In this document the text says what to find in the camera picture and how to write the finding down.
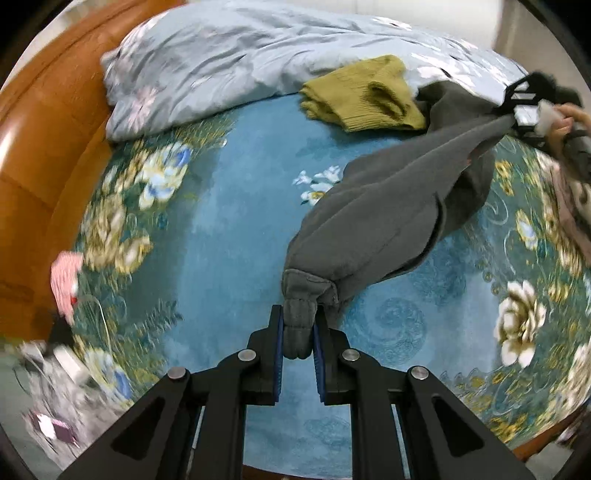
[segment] white tag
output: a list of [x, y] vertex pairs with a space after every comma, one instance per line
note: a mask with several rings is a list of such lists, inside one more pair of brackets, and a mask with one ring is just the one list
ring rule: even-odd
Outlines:
[[53, 427], [51, 418], [49, 418], [47, 415], [37, 415], [37, 418], [39, 419], [39, 429], [41, 430], [41, 433], [47, 438], [55, 440], [56, 430]]

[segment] gray sweatshirt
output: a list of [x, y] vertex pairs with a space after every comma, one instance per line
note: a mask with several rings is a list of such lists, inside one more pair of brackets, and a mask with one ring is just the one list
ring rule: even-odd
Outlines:
[[318, 305], [334, 323], [354, 295], [419, 266], [484, 204], [489, 150], [514, 116], [497, 117], [494, 104], [452, 82], [424, 87], [417, 103], [427, 133], [350, 162], [291, 240], [281, 282], [287, 358], [310, 355]]

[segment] white flower pattern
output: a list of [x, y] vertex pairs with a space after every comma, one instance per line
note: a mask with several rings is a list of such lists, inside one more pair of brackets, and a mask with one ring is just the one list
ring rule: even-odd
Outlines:
[[503, 365], [519, 362], [527, 367], [535, 353], [535, 337], [546, 319], [546, 307], [538, 302], [534, 287], [524, 280], [507, 284], [509, 296], [499, 305], [499, 317], [494, 330], [501, 344]]
[[413, 28], [404, 22], [399, 22], [398, 20], [392, 20], [388, 17], [374, 17], [374, 22], [381, 23], [382, 25], [387, 25], [389, 27], [397, 27], [402, 28], [403, 30], [410, 31]]
[[158, 91], [153, 87], [144, 87], [139, 90], [129, 109], [128, 126], [132, 132], [137, 134], [144, 127], [157, 93]]
[[180, 142], [167, 145], [146, 158], [134, 183], [145, 182], [139, 209], [147, 210], [154, 201], [167, 202], [181, 186], [187, 172], [191, 148]]
[[131, 57], [141, 45], [142, 39], [148, 30], [153, 28], [167, 13], [163, 12], [138, 25], [125, 36], [119, 47], [105, 53], [103, 61], [109, 62], [105, 69], [105, 78], [109, 79], [110, 83], [113, 85], [122, 83], [122, 79], [133, 67]]
[[302, 203], [309, 203], [314, 206], [336, 183], [340, 182], [340, 167], [330, 166], [324, 171], [314, 175], [314, 178], [308, 176], [305, 170], [294, 178], [292, 185], [309, 185], [310, 190], [300, 195]]
[[446, 61], [436, 59], [435, 57], [419, 55], [418, 53], [411, 53], [411, 57], [432, 65], [432, 67], [426, 66], [417, 68], [417, 71], [422, 78], [428, 79], [434, 77], [437, 80], [451, 80], [462, 85], [466, 90], [468, 90], [468, 92], [475, 95], [473, 90], [474, 82], [469, 75], [465, 75], [465, 73], [469, 72], [470, 69], [463, 65], [461, 61], [456, 61], [453, 59], [447, 59]]
[[591, 389], [591, 338], [577, 347], [569, 374], [561, 389], [564, 416], [568, 415], [589, 396]]

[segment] pink cloth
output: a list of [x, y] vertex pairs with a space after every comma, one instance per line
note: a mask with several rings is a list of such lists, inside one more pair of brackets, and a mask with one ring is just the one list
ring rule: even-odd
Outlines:
[[74, 324], [74, 307], [78, 289], [78, 272], [83, 256], [76, 252], [60, 252], [51, 264], [51, 290], [56, 298], [57, 310], [70, 325]]
[[552, 185], [558, 204], [558, 221], [568, 237], [579, 247], [585, 263], [591, 265], [591, 239], [588, 234], [577, 225], [578, 212], [574, 205], [573, 192], [562, 170], [558, 165], [551, 170]]

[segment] white wall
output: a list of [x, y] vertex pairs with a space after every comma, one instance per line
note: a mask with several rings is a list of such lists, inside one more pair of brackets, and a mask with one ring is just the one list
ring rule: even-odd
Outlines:
[[285, 0], [339, 13], [379, 15], [492, 48], [503, 0]]

